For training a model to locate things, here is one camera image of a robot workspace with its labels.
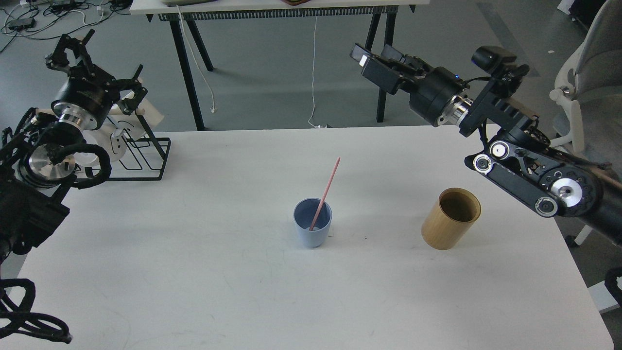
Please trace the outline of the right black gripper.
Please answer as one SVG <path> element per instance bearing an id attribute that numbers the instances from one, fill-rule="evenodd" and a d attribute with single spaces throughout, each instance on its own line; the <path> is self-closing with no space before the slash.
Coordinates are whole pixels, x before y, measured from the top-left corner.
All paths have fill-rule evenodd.
<path id="1" fill-rule="evenodd" d="M 444 67 L 432 67 L 424 60 L 384 45 L 379 55 L 360 44 L 349 54 L 362 68 L 362 76 L 383 91 L 409 93 L 412 111 L 431 126 L 459 125 L 472 106 L 465 83 Z"/>

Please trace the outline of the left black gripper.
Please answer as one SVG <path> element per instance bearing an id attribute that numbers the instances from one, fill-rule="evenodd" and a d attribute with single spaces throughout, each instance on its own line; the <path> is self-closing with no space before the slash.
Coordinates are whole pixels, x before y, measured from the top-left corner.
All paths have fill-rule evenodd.
<path id="1" fill-rule="evenodd" d="M 147 89 L 138 79 L 143 65 L 138 65 L 133 77 L 115 79 L 101 68 L 95 68 L 86 44 L 95 30 L 90 29 L 84 38 L 62 34 L 52 53 L 45 57 L 45 66 L 66 73 L 68 80 L 51 103 L 54 113 L 61 116 L 70 109 L 73 116 L 82 120 L 83 129 L 99 129 L 112 106 L 116 104 L 125 115 L 134 113 L 147 95 Z M 121 93 L 131 91 L 131 97 Z"/>

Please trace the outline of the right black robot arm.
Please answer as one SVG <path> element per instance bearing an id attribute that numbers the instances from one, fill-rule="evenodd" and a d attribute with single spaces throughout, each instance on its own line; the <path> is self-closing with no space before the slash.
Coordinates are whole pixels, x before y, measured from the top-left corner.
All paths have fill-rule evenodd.
<path id="1" fill-rule="evenodd" d="M 621 184 L 611 167 L 558 151 L 538 129 L 538 116 L 513 100 L 528 73 L 515 54 L 482 46 L 473 63 L 486 72 L 476 98 L 468 82 L 444 67 L 385 45 L 380 54 L 355 44 L 349 54 L 362 76 L 391 95 L 403 90 L 410 109 L 432 126 L 446 123 L 469 137 L 480 132 L 484 148 L 465 165 L 542 217 L 573 217 L 621 245 Z"/>

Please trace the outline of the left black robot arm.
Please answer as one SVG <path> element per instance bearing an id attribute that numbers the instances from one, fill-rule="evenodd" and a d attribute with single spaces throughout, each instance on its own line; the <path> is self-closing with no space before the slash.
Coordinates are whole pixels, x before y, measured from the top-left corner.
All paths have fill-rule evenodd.
<path id="1" fill-rule="evenodd" d="M 147 95 L 138 79 L 142 66 L 131 78 L 115 78 L 92 62 L 86 45 L 94 33 L 60 36 L 45 64 L 68 78 L 51 108 L 29 108 L 16 129 L 2 132 L 2 261 L 53 235 L 69 214 L 62 203 L 69 189 L 93 188 L 109 179 L 110 155 L 85 142 L 83 133 L 102 127 L 113 106 L 125 115 L 135 112 Z"/>

